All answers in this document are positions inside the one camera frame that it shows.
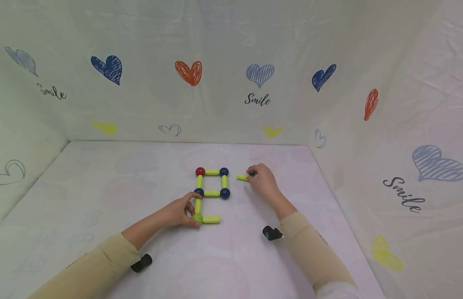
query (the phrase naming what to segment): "wrist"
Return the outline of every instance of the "wrist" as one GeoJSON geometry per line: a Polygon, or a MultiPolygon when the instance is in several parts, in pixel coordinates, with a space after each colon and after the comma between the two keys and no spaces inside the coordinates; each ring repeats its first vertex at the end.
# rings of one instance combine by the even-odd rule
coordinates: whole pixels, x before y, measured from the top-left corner
{"type": "Polygon", "coordinates": [[[286,199],[286,197],[279,190],[266,197],[266,201],[268,201],[270,204],[278,204],[279,202],[287,200],[288,199],[286,199]]]}
{"type": "Polygon", "coordinates": [[[170,226],[169,222],[169,217],[166,217],[166,213],[162,210],[158,210],[152,215],[148,216],[148,223],[152,226],[156,226],[159,229],[165,228],[167,226],[170,226]]]}

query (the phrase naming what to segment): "blue heart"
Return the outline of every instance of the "blue heart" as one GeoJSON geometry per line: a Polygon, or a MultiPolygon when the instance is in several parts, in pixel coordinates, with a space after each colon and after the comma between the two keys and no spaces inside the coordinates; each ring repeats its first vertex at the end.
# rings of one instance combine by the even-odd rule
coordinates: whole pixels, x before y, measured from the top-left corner
{"type": "Polygon", "coordinates": [[[105,78],[113,83],[120,85],[120,78],[122,77],[122,62],[115,55],[107,57],[105,63],[95,56],[90,59],[93,67],[99,71],[105,78]]]}
{"type": "Polygon", "coordinates": [[[314,74],[312,82],[313,82],[314,88],[316,88],[318,92],[323,87],[323,84],[326,81],[328,81],[329,77],[334,73],[335,70],[336,70],[336,65],[331,65],[330,67],[328,67],[326,72],[320,69],[314,74]]]}
{"type": "Polygon", "coordinates": [[[266,82],[274,73],[274,66],[266,65],[260,67],[257,64],[248,66],[246,69],[246,78],[251,82],[255,82],[258,88],[261,88],[264,82],[266,82]]]}
{"type": "Polygon", "coordinates": [[[29,72],[33,73],[37,77],[39,76],[37,75],[37,72],[35,70],[34,59],[26,51],[19,50],[19,49],[14,51],[9,47],[5,47],[5,51],[18,65],[20,65],[24,69],[28,69],[29,72]]]}
{"type": "Polygon", "coordinates": [[[419,181],[457,182],[463,179],[463,164],[442,158],[442,152],[435,145],[423,145],[412,153],[412,160],[419,170],[419,181]]]}

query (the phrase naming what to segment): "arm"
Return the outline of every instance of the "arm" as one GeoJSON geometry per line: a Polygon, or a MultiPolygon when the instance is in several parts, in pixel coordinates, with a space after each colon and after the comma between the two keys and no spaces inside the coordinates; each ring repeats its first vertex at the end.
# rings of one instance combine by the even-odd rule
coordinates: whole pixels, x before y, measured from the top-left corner
{"type": "Polygon", "coordinates": [[[187,214],[194,214],[193,205],[189,202],[193,197],[201,198],[199,194],[190,192],[122,233],[109,237],[36,290],[29,299],[95,298],[140,260],[139,249],[160,229],[178,224],[200,226],[187,214]]]}
{"type": "Polygon", "coordinates": [[[356,286],[331,246],[279,191],[272,171],[264,164],[259,164],[250,167],[248,172],[257,173],[257,177],[249,176],[248,181],[275,211],[285,243],[313,285],[314,291],[318,292],[331,281],[347,282],[356,286]]]}

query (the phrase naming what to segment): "blue magnetic ball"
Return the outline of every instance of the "blue magnetic ball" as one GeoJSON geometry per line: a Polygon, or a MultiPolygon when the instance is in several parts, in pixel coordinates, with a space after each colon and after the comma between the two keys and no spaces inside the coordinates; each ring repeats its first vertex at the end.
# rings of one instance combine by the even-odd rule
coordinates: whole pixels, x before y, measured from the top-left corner
{"type": "Polygon", "coordinates": [[[220,191],[221,198],[228,199],[228,197],[230,197],[230,195],[231,195],[230,189],[228,189],[228,188],[221,189],[221,191],[220,191]]]}
{"type": "Polygon", "coordinates": [[[230,172],[228,171],[228,169],[226,167],[223,167],[222,169],[220,169],[220,176],[227,176],[230,172]]]}
{"type": "Polygon", "coordinates": [[[204,191],[201,188],[196,188],[193,192],[200,194],[202,197],[204,196],[204,191]]]}

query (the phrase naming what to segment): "heart outline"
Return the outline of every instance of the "heart outline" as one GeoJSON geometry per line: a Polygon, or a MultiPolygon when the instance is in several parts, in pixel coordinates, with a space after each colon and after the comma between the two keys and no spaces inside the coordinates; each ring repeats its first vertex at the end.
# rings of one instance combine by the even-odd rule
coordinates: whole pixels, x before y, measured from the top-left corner
{"type": "Polygon", "coordinates": [[[326,145],[326,136],[324,135],[321,135],[321,132],[319,129],[316,129],[316,131],[314,131],[314,139],[316,139],[316,147],[317,148],[323,148],[325,145],[326,145]],[[324,139],[324,142],[322,145],[317,145],[317,142],[321,139],[324,139]]]}
{"type": "Polygon", "coordinates": [[[317,92],[320,91],[320,89],[323,87],[325,82],[328,81],[329,77],[333,75],[335,70],[336,70],[336,65],[331,65],[328,67],[326,72],[320,69],[319,71],[314,73],[313,79],[311,80],[311,82],[313,83],[313,86],[317,92]]]}
{"type": "Polygon", "coordinates": [[[369,92],[366,100],[366,106],[364,107],[364,121],[369,120],[374,109],[376,109],[378,105],[378,94],[379,92],[377,89],[373,89],[369,92]]]}
{"type": "Polygon", "coordinates": [[[269,78],[274,74],[273,65],[265,65],[260,67],[257,64],[252,64],[246,69],[246,78],[251,82],[256,83],[258,88],[268,81],[269,78]]]}
{"type": "Polygon", "coordinates": [[[178,75],[180,75],[180,77],[191,86],[197,86],[199,84],[201,80],[202,69],[202,63],[199,60],[195,61],[193,65],[191,65],[191,69],[183,61],[175,61],[175,70],[177,71],[178,75]]]}
{"type": "Polygon", "coordinates": [[[279,135],[279,133],[281,133],[281,131],[283,130],[283,127],[276,127],[276,128],[272,128],[270,126],[266,126],[264,127],[263,129],[263,132],[264,132],[264,135],[266,135],[267,138],[275,138],[276,136],[279,135]]]}
{"type": "Polygon", "coordinates": [[[36,71],[35,60],[32,58],[32,56],[29,55],[29,53],[20,49],[14,51],[10,47],[4,47],[4,49],[7,52],[8,56],[15,61],[15,63],[17,63],[24,69],[29,70],[29,72],[33,73],[37,78],[39,77],[36,71]]]}
{"type": "Polygon", "coordinates": [[[381,235],[377,235],[372,242],[372,255],[374,259],[386,268],[403,271],[404,263],[400,258],[389,252],[389,245],[381,235]]]}
{"type": "Polygon", "coordinates": [[[165,131],[163,130],[163,128],[166,128],[166,129],[168,130],[168,132],[171,132],[171,129],[172,129],[173,127],[178,128],[177,133],[176,133],[176,135],[175,135],[174,137],[180,135],[180,133],[181,133],[181,127],[178,126],[178,125],[171,125],[170,127],[167,127],[167,126],[164,126],[164,125],[158,126],[158,128],[159,128],[162,132],[164,132],[166,135],[169,135],[169,136],[172,136],[172,135],[170,135],[170,134],[168,134],[167,132],[165,132],[165,131]]]}
{"type": "Polygon", "coordinates": [[[115,125],[115,123],[110,120],[106,121],[105,123],[92,122],[92,126],[108,135],[115,135],[117,133],[117,125],[115,125]]]}
{"type": "Polygon", "coordinates": [[[17,182],[20,182],[21,180],[23,180],[23,179],[25,178],[26,169],[25,169],[24,164],[23,164],[21,161],[19,161],[19,160],[10,160],[10,161],[8,161],[8,162],[5,164],[5,167],[4,167],[5,173],[0,173],[0,176],[9,176],[9,177],[10,177],[11,175],[10,175],[9,169],[10,169],[10,167],[13,166],[13,165],[19,167],[20,172],[22,173],[22,178],[21,178],[20,180],[15,181],[15,182],[10,182],[10,183],[6,183],[6,184],[0,183],[0,186],[6,186],[6,185],[13,184],[13,183],[17,183],[17,182]]]}
{"type": "Polygon", "coordinates": [[[107,57],[105,62],[96,56],[92,56],[90,58],[90,62],[92,63],[92,66],[105,78],[117,85],[120,85],[120,79],[122,78],[122,62],[117,56],[110,55],[107,57]]]}
{"type": "Polygon", "coordinates": [[[463,164],[442,157],[442,151],[435,145],[422,145],[412,153],[412,160],[419,171],[419,182],[436,180],[457,182],[463,179],[463,164]]]}

